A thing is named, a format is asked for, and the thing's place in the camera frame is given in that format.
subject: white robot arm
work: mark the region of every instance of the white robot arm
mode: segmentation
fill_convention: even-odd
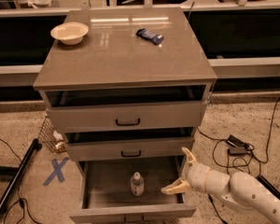
[[[258,180],[246,173],[223,174],[198,163],[185,147],[187,163],[185,177],[162,188],[164,194],[186,192],[193,187],[199,192],[215,195],[220,201],[236,212],[248,213],[253,208],[261,212],[272,223],[280,224],[280,200],[269,192]]]

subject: drawer handle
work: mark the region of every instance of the drawer handle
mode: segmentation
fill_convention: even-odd
[[[120,122],[118,119],[115,120],[118,126],[136,126],[140,124],[140,119],[135,122]]]
[[[123,151],[121,151],[121,157],[123,158],[135,158],[135,157],[140,157],[141,156],[141,150],[139,150],[137,153],[134,154],[125,154]]]
[[[143,222],[144,222],[143,215],[141,216],[141,220],[138,220],[138,221],[127,221],[127,218],[124,217],[124,223],[125,224],[141,224]]]

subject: drawer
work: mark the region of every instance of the drawer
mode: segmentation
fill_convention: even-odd
[[[137,130],[201,125],[206,101],[145,105],[48,108],[59,133]]]
[[[193,134],[192,128],[67,133],[66,151],[73,161],[177,156],[182,147],[192,149]]]
[[[161,87],[130,87],[77,91],[44,91],[48,106],[92,106],[201,101],[205,84]]]
[[[141,223],[191,217],[195,207],[186,204],[185,195],[161,193],[178,179],[180,169],[175,157],[85,162],[80,207],[70,218],[75,223]],[[145,183],[144,193],[137,197],[130,186],[134,172]]]
[[[183,155],[182,147],[192,149],[193,138],[155,138],[66,144],[72,161],[98,161]]]

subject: plastic bottle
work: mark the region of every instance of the plastic bottle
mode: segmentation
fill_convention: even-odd
[[[144,179],[139,172],[131,177],[131,190],[135,196],[140,196],[144,192]]]

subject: white bowl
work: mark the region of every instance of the white bowl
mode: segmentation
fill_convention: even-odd
[[[82,41],[88,30],[88,26],[83,23],[67,22],[56,26],[50,31],[50,35],[65,45],[75,45]]]

